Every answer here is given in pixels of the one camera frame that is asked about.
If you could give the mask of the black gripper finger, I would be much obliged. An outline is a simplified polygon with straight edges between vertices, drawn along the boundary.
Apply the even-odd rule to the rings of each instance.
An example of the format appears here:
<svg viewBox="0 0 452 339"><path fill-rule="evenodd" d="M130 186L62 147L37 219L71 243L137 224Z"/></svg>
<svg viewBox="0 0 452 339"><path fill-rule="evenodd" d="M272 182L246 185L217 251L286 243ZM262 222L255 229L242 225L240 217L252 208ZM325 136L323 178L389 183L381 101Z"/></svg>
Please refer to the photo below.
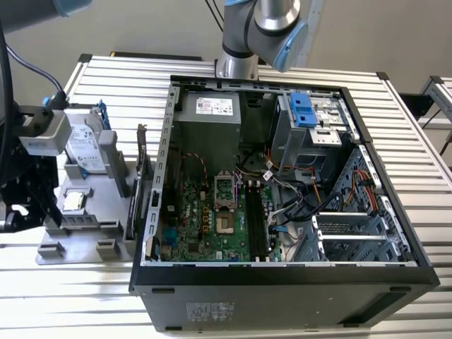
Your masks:
<svg viewBox="0 0 452 339"><path fill-rule="evenodd" d="M54 180L47 174L40 176L39 172L29 172L27 180L28 192L32 202L39 208L44 220L52 228L61 227L62 215L57 208L56 196L54 195Z"/></svg>

